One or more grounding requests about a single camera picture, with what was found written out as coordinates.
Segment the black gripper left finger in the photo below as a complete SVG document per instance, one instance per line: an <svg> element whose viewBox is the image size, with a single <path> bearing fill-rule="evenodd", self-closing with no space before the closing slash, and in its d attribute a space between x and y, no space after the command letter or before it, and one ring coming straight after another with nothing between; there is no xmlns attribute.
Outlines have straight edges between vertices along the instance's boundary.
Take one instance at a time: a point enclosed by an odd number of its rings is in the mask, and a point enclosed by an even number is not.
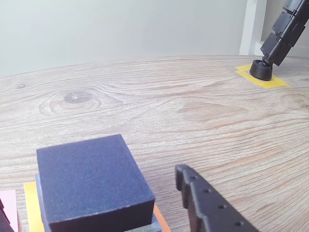
<svg viewBox="0 0 309 232"><path fill-rule="evenodd" d="M0 200L0 232L13 232L10 222L4 212L4 205Z"/></svg>

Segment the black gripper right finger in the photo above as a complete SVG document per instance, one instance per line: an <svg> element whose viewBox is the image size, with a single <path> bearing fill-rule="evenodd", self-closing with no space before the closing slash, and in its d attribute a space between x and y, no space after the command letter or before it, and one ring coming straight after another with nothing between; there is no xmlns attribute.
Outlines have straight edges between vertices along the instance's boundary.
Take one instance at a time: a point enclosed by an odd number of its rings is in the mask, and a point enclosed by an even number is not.
<svg viewBox="0 0 309 232"><path fill-rule="evenodd" d="M192 232L256 232L253 226L209 182L185 164L175 166L176 188L182 194Z"/></svg>

